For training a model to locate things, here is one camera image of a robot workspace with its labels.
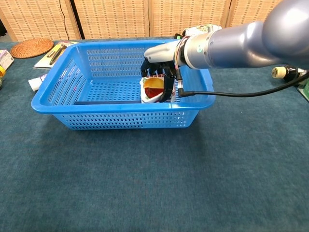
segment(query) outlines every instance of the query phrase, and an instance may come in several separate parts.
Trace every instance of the paper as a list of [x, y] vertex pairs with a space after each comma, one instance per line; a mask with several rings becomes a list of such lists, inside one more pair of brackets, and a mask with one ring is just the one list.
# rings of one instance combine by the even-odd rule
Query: paper
[[51, 69], [57, 61], [55, 61], [52, 65], [50, 65], [49, 62], [51, 61], [52, 57], [54, 56], [56, 51], [61, 47], [62, 44], [64, 44], [65, 46], [69, 47], [69, 46], [71, 46], [73, 44], [78, 44], [78, 42], [62, 41], [62, 42], [57, 43], [53, 47], [52, 50], [50, 50], [42, 59], [39, 60], [38, 63], [36, 63], [34, 65], [34, 68], [37, 68], [37, 69]]
[[7, 50], [0, 50], [0, 65], [7, 70], [13, 63], [14, 58]]

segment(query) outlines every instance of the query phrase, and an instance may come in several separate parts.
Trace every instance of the snack bag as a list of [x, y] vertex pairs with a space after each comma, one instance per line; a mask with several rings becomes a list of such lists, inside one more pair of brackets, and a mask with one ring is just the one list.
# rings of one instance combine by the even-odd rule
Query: snack bag
[[[143, 77], [140, 80], [141, 103], [155, 103], [160, 100], [164, 90], [164, 74]], [[175, 102], [175, 86], [170, 100], [166, 102]]]

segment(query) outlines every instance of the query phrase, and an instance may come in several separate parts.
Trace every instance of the blue plastic basket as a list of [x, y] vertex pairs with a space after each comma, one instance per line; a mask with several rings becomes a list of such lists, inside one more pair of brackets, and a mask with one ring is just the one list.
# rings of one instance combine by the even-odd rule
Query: blue plastic basket
[[[140, 66], [149, 47], [173, 40], [79, 43], [68, 47], [48, 73], [31, 106], [73, 130], [188, 127], [215, 96], [176, 96], [173, 103], [140, 101]], [[208, 70], [181, 67], [184, 90], [213, 91]], [[75, 105], [104, 101], [108, 104]]]

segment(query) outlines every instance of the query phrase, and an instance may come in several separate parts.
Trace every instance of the yellow object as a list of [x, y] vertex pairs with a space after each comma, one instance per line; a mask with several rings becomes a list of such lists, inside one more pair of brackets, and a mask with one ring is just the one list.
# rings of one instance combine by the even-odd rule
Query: yellow object
[[4, 77], [5, 69], [0, 65], [0, 78]]
[[164, 88], [164, 81], [159, 78], [149, 78], [144, 82], [144, 88]]

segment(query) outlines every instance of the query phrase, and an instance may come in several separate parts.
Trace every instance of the food package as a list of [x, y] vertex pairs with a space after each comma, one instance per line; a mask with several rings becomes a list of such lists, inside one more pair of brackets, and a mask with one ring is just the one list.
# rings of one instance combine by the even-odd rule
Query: food package
[[[140, 80], [141, 103], [155, 103], [160, 100], [164, 90], [164, 74], [143, 77]], [[175, 102], [175, 86], [170, 100], [166, 102]]]
[[13, 63], [14, 58], [8, 52], [8, 50], [0, 50], [0, 65], [7, 70]]

